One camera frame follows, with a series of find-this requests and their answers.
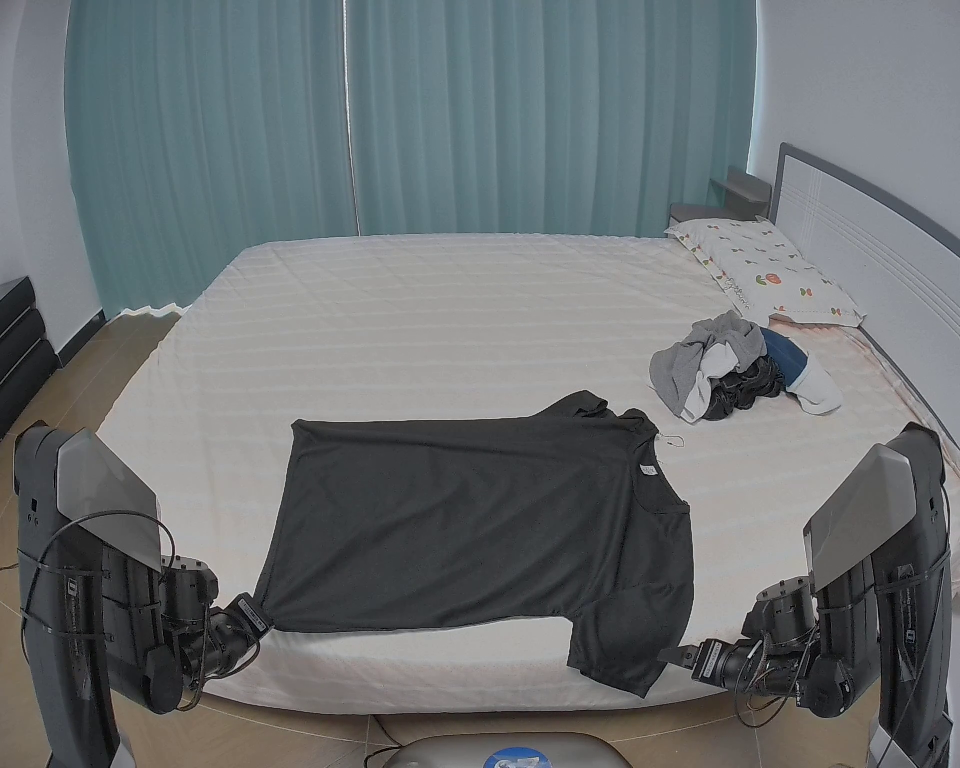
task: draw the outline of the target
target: green curtain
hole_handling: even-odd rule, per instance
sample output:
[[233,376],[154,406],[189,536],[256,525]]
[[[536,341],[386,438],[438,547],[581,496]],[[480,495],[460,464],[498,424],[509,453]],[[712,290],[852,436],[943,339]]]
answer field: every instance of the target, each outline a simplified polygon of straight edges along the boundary
[[745,167],[755,0],[348,0],[364,234],[659,236]]
[[251,245],[355,235],[340,0],[73,0],[74,194],[108,316]]

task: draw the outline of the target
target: floor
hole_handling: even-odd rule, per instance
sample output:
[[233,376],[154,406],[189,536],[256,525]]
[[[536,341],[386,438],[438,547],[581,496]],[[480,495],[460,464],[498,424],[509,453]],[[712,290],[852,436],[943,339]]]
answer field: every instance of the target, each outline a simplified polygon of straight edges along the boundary
[[[0,442],[0,566],[16,560],[14,436],[37,419],[70,431],[96,429],[177,319],[121,317],[103,328],[54,374]],[[20,653],[18,606],[16,571],[0,572],[0,768],[42,766],[49,755],[29,669]],[[390,715],[380,720],[402,743],[441,733],[572,731],[606,739],[636,768],[828,768],[864,763],[877,698],[875,685],[836,720],[818,720],[790,704],[759,731],[734,719],[727,694],[636,711]],[[376,721],[362,715],[311,715],[204,696],[200,707],[188,714],[157,717],[117,694],[113,701],[138,768],[361,768],[366,754],[390,743]],[[388,757],[375,758],[372,766],[382,766]]]

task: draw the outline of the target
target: t-shirt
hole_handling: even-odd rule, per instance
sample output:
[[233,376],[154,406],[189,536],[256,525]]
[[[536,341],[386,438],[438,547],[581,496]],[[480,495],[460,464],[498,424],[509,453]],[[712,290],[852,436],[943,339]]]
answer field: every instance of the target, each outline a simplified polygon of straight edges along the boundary
[[285,632],[573,622],[567,663],[644,696],[693,605],[657,427],[581,392],[535,416],[297,421],[256,598]]

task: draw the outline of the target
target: headboard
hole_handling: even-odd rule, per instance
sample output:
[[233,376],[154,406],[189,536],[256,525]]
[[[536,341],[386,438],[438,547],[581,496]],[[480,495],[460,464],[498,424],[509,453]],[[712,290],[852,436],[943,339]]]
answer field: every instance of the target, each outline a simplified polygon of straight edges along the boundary
[[960,439],[960,238],[790,144],[770,218],[866,314],[862,330]]

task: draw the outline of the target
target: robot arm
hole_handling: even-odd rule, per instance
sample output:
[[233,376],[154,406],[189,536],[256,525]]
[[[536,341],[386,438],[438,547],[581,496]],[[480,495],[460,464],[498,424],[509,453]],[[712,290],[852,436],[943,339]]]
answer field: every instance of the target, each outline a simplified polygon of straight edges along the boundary
[[24,432],[14,490],[21,639],[48,766],[133,766],[109,690],[157,714],[184,693],[195,706],[204,683],[239,671],[272,622],[246,593],[213,608],[219,586],[204,563],[161,558],[159,529],[169,531],[156,497],[89,430]]
[[809,575],[756,597],[746,639],[712,638],[660,659],[734,696],[795,698],[819,717],[843,714],[880,677],[868,765],[946,765],[944,480],[936,433],[911,423],[875,445],[806,524]]

